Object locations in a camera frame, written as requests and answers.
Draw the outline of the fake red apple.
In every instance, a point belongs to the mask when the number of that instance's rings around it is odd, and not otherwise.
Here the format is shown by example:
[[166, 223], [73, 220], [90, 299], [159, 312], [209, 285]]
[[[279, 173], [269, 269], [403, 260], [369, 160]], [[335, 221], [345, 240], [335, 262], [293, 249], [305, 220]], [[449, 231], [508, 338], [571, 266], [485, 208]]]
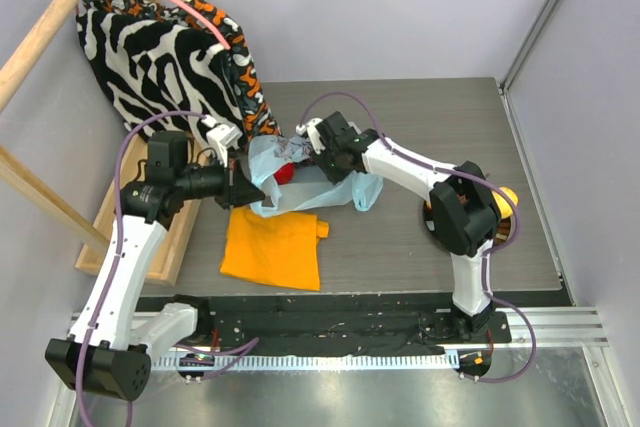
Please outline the fake red apple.
[[278, 185], [288, 184], [295, 175], [295, 165], [293, 163], [287, 163], [279, 168], [273, 177]]

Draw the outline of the light blue printed plastic bag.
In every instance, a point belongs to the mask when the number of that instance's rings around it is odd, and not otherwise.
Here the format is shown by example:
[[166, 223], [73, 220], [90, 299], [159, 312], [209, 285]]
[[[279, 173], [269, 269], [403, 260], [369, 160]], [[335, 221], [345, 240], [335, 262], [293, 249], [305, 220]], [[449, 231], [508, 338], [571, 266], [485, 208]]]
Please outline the light blue printed plastic bag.
[[[260, 136], [249, 143], [251, 182], [266, 196], [262, 202], [250, 205], [254, 214], [269, 218], [349, 203], [365, 212], [374, 205], [383, 190], [381, 177], [354, 172], [333, 184], [319, 167], [303, 164], [311, 158], [312, 151], [308, 140], [300, 136]], [[295, 165], [295, 175], [288, 184], [278, 185], [273, 174], [287, 163]]]

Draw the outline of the fake yellow lemon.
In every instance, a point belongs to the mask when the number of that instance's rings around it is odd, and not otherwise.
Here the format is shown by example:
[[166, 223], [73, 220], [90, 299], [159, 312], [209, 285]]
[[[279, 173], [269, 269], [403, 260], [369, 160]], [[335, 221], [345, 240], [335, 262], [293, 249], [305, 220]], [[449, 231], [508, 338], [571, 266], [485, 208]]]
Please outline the fake yellow lemon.
[[499, 209], [500, 219], [504, 220], [514, 215], [514, 208], [518, 206], [517, 194], [508, 187], [499, 187], [492, 192], [493, 198]]

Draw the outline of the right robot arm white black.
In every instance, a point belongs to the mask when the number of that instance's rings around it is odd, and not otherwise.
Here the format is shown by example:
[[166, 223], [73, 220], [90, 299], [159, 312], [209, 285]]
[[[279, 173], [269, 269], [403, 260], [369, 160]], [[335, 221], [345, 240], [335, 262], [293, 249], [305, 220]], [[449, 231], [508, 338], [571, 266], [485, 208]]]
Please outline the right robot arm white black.
[[451, 255], [453, 333], [465, 342], [483, 335], [494, 311], [486, 254], [501, 212], [481, 169], [472, 162], [455, 166], [417, 155], [373, 129], [359, 130], [339, 112], [314, 118], [297, 132], [309, 139], [312, 159], [332, 183], [352, 173], [371, 174], [424, 201], [425, 226]]

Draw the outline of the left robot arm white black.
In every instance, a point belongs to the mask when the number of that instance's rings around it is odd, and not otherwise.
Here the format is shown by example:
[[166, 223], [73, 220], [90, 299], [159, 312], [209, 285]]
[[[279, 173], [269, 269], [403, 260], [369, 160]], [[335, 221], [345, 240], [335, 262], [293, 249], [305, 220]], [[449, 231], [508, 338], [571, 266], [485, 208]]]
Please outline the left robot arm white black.
[[172, 297], [138, 328], [132, 322], [151, 263], [185, 202], [213, 198], [229, 209], [263, 199], [229, 155], [240, 137], [236, 127], [208, 128], [215, 161], [207, 166], [190, 162], [184, 132], [157, 132], [149, 139], [143, 180], [119, 192], [109, 249], [91, 295], [67, 337], [51, 339], [45, 350], [67, 388], [135, 401], [162, 354], [183, 340], [200, 346], [211, 338], [209, 304], [193, 296]]

